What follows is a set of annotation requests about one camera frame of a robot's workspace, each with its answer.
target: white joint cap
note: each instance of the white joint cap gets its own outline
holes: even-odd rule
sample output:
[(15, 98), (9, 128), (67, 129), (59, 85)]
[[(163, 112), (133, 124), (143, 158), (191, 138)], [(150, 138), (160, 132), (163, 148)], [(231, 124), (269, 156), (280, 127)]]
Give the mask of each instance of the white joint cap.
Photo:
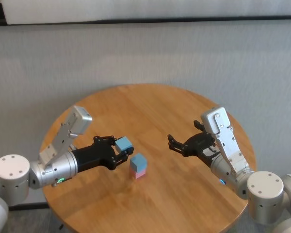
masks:
[(0, 178), (18, 180), (29, 172), (29, 161), (18, 154), (9, 154), (0, 158)]
[(268, 171), (253, 173), (247, 180), (249, 191), (261, 199), (274, 199), (283, 192), (283, 182), (279, 176)]

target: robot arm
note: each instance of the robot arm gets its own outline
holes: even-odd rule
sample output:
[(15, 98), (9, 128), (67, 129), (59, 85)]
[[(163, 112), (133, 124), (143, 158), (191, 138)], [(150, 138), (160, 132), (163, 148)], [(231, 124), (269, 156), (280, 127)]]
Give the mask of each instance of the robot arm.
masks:
[[(195, 121), (194, 125), (202, 133), (192, 136), (184, 144), (168, 135), (169, 148), (184, 157), (197, 156), (238, 197), (248, 199), (254, 221), (272, 224), (283, 209), (291, 213), (291, 175), (281, 179), (271, 172), (254, 172), (237, 145), (224, 108), (210, 109), (201, 119), (203, 124)], [(291, 233), (291, 218), (279, 224), (274, 233)]]
[(91, 121), (84, 108), (73, 106), (54, 140), (39, 154), (38, 161), (30, 163), (17, 154), (0, 158), (0, 231), (7, 220), (8, 206), (22, 203), (29, 187), (56, 186), (82, 171), (97, 166), (114, 170), (127, 161), (134, 147), (116, 154), (112, 148), (117, 140), (114, 136), (95, 136), (93, 144), (85, 148), (76, 149), (72, 145), (72, 140), (83, 134)]

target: led light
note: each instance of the led light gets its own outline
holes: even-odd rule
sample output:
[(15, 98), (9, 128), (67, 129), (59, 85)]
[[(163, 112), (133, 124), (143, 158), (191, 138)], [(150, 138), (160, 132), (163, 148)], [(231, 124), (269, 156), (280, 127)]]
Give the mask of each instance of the led light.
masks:
[(64, 178), (60, 178), (58, 181), (57, 181), (57, 183), (61, 183), (61, 182), (63, 182), (65, 179)]
[(222, 184), (226, 185), (226, 182), (225, 182), (224, 180), (220, 179), (220, 182), (221, 182)]

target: table top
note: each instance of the table top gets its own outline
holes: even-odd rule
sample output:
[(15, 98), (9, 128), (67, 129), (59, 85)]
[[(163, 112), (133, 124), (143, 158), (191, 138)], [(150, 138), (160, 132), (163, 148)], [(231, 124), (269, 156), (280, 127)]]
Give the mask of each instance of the table top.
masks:
[[(197, 157), (169, 150), (167, 135), (180, 142), (199, 133), (193, 121), (216, 104), (198, 94), (160, 84), (124, 85), (97, 92), (76, 103), (93, 122), (74, 145), (93, 137), (127, 136), (136, 153), (148, 160), (146, 175), (129, 176), (129, 161), (110, 171), (96, 167), (57, 187), (43, 188), (63, 223), (80, 233), (218, 233), (239, 217), (247, 201), (219, 182)], [(53, 124), (42, 144), (49, 144), (68, 114)], [(251, 143), (231, 116), (234, 135), (252, 169)]]

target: pink cube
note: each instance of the pink cube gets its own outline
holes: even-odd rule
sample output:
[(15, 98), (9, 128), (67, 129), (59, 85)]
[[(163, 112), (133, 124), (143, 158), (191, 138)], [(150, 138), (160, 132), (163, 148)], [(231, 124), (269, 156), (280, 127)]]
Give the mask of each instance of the pink cube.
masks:
[(130, 173), (135, 179), (138, 179), (139, 177), (146, 174), (146, 169), (143, 169), (140, 172), (135, 172), (132, 168), (130, 168)]

